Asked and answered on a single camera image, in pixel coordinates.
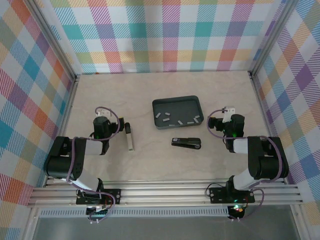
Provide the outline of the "black stapler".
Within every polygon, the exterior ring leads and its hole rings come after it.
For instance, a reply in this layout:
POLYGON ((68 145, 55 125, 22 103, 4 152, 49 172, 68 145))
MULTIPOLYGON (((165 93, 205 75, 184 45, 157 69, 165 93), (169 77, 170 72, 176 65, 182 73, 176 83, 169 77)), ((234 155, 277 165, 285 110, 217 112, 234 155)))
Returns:
POLYGON ((171 140, 171 145, 175 147, 199 150, 202 147, 202 142, 200 138, 196 137, 177 137, 171 140))

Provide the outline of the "dark grey plastic tray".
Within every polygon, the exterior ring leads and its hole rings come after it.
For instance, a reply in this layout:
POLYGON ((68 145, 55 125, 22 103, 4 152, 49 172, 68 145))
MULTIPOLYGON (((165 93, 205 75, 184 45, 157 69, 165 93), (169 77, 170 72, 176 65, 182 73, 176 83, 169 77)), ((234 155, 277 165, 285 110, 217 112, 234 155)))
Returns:
POLYGON ((204 121, 199 98, 195 95, 155 99, 152 101, 152 110, 154 125, 158 130, 198 126, 204 121))

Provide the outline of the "long aluminium base rail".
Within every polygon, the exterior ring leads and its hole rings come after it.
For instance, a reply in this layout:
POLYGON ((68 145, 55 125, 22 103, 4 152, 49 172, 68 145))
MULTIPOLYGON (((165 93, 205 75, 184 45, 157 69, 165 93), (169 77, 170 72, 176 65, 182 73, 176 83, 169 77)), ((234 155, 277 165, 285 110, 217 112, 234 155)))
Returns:
MULTIPOLYGON (((225 178, 194 180, 130 180, 104 181, 108 189, 121 189, 120 207, 200 207, 209 206, 209 184, 218 187, 226 183, 225 178)), ((278 179, 260 184, 264 192, 256 190, 255 205, 300 205, 302 196, 297 185, 278 179)), ((31 195, 29 207, 74 207, 76 189, 71 185, 48 178, 44 187, 36 187, 31 195)))

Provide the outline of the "aluminium corner post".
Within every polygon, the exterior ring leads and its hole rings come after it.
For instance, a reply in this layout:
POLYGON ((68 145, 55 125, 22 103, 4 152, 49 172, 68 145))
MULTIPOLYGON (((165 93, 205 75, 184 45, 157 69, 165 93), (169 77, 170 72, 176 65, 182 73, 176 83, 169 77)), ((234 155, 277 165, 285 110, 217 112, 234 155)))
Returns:
POLYGON ((58 60, 60 61, 63 69, 66 71, 67 75, 74 81, 77 79, 77 74, 74 71, 72 65, 70 64, 67 56, 58 42, 57 38, 54 35, 54 32, 49 25, 45 15, 43 14, 41 8, 38 6, 36 0, 23 0, 30 13, 34 17, 35 21, 39 25, 39 28, 42 31, 42 34, 45 36, 49 45, 52 47, 54 53, 56 54, 58 60))
POLYGON ((268 25, 266 31, 268 35, 262 38, 262 46, 257 49, 255 57, 248 69, 248 74, 252 80, 255 79, 261 70, 268 54, 271 52, 272 47, 280 36, 298 2, 299 0, 285 0, 284 3, 282 3, 282 0, 280 1, 279 7, 281 7, 281 11, 278 11, 278 9, 275 11, 273 15, 275 20, 272 19, 268 25))

